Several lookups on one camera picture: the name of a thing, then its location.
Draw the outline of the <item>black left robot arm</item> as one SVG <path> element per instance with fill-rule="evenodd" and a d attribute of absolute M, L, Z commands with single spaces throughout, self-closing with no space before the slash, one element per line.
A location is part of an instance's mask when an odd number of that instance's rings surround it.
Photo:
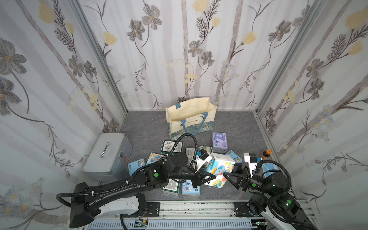
<path fill-rule="evenodd" d="M 188 166 L 185 153 L 172 150 L 158 161 L 137 169 L 130 177 L 102 186 L 76 185 L 72 193 L 59 193 L 56 200 L 69 207 L 70 228 L 79 228 L 94 221 L 102 213 L 101 207 L 120 198 L 128 198 L 145 191 L 162 188 L 170 180 L 182 183 L 190 180 L 198 187 L 215 179 L 215 175 L 200 169 L 195 159 Z"/>

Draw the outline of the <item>cream canvas tote bag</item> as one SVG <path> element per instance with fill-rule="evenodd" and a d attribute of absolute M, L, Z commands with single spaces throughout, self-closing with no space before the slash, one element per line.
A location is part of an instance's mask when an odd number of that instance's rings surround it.
<path fill-rule="evenodd" d="M 170 139 L 177 140 L 185 133 L 195 136 L 211 131 L 217 108 L 209 97 L 190 99 L 167 108 L 166 122 Z"/>

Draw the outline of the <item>light blue tissue pack front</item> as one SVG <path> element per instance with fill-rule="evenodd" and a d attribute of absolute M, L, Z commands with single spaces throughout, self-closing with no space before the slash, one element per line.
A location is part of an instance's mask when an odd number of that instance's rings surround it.
<path fill-rule="evenodd" d="M 200 186 L 193 188 L 193 184 L 190 180 L 186 180 L 182 183 L 182 195 L 186 196 L 200 196 Z"/>

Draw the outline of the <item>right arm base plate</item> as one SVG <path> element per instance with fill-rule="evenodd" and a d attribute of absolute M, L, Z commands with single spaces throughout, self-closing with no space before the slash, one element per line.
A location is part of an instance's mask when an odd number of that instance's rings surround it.
<path fill-rule="evenodd" d="M 249 202 L 234 202 L 234 215 L 238 218 L 250 218 L 253 214 L 249 209 Z"/>

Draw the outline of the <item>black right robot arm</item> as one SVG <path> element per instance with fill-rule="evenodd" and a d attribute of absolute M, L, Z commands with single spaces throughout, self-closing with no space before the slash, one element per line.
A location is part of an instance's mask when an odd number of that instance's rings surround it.
<path fill-rule="evenodd" d="M 292 181 L 289 172 L 280 163 L 272 160 L 260 161 L 255 170 L 241 168 L 238 164 L 233 172 L 223 176 L 237 190 L 249 191 L 253 196 L 247 202 L 235 202 L 234 215 L 239 218 L 263 216 L 278 220 L 281 227 L 295 230 L 316 230 L 299 202 L 289 193 Z"/>

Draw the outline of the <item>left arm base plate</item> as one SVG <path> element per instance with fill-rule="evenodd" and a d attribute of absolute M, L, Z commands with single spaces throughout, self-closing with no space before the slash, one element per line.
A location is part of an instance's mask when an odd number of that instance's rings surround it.
<path fill-rule="evenodd" d="M 147 202 L 147 211 L 143 217 L 158 218 L 160 214 L 160 202 Z"/>

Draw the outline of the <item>light blue purple-logo tissue pack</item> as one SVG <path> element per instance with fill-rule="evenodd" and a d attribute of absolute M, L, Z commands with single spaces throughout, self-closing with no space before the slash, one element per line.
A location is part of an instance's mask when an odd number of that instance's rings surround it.
<path fill-rule="evenodd" d="M 237 163 L 242 163 L 242 162 L 243 162 L 242 158 L 241 158 L 241 157 L 239 157 L 239 156 L 238 156 L 234 151 L 232 151 L 232 150 L 228 151 L 225 155 L 230 156 L 230 157 L 234 160 L 235 164 L 237 164 Z"/>

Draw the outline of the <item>floral cartoon tissue pack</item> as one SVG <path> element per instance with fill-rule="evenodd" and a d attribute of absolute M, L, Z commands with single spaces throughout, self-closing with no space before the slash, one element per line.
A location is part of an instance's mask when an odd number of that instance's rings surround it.
<path fill-rule="evenodd" d="M 223 188 L 227 179 L 223 174 L 232 172 L 235 161 L 229 155 L 213 153 L 213 159 L 206 167 L 206 171 L 215 175 L 216 178 L 205 183 L 206 186 L 211 186 L 215 188 Z"/>

